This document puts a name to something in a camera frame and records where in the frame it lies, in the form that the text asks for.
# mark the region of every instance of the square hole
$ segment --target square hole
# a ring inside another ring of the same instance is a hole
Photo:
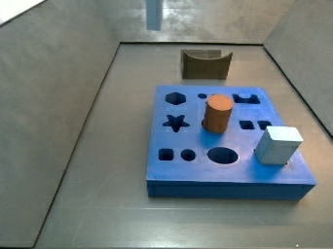
[[[259,128],[261,128],[262,130],[265,130],[265,128],[266,128],[267,126],[271,126],[271,122],[270,122],[270,121],[258,121],[258,125],[259,125]]]
[[[172,149],[159,150],[159,160],[172,160]]]
[[[254,123],[251,121],[239,121],[242,129],[255,129]]]

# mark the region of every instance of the circular hole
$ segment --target circular hole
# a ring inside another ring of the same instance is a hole
[[[207,98],[207,96],[203,93],[199,93],[198,97],[202,98],[202,99]]]
[[[193,150],[183,150],[181,154],[185,160],[194,160],[195,159],[195,152]]]
[[[225,147],[215,147],[209,150],[207,156],[211,161],[221,164],[230,164],[238,160],[237,153]]]

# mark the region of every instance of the white cube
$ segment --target white cube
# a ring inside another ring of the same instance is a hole
[[[255,149],[259,163],[286,164],[302,142],[304,138],[294,127],[267,126]]]

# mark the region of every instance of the orange cylinder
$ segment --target orange cylinder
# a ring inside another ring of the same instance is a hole
[[[207,100],[203,128],[214,133],[226,131],[234,102],[230,97],[214,94]]]

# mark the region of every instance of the star-shaped hole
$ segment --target star-shaped hole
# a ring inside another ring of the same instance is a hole
[[[185,115],[174,117],[172,115],[166,115],[168,121],[163,123],[163,126],[170,126],[174,132],[178,132],[182,127],[189,127],[190,124],[183,121]]]

